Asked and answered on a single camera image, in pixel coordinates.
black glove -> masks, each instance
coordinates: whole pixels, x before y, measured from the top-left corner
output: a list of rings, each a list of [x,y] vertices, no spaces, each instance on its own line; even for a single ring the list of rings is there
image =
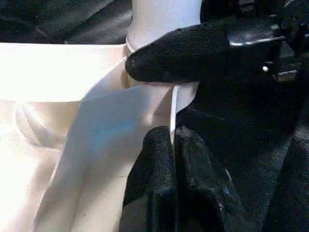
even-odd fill
[[[228,172],[193,131],[147,133],[127,180],[120,232],[230,232],[243,209]]]

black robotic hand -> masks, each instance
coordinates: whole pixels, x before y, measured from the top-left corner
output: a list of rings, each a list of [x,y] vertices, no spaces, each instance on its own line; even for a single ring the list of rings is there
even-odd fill
[[[147,133],[127,180],[120,232],[230,232],[244,221],[231,178],[193,131]]]
[[[295,73],[309,50],[309,1],[288,0],[267,17],[227,17],[177,29],[132,54],[138,81],[268,83]]]

white cylinder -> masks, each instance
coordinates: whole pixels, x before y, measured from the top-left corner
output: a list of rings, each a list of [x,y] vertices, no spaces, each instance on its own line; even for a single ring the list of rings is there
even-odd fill
[[[169,31],[200,23],[202,0],[132,0],[133,18],[126,37],[130,52]]]

black leather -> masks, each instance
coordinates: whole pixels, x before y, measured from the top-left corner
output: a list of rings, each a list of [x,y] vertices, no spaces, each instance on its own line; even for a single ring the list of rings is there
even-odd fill
[[[131,0],[0,0],[0,42],[124,44],[131,12]]]
[[[309,231],[309,97],[284,159],[263,232]]]

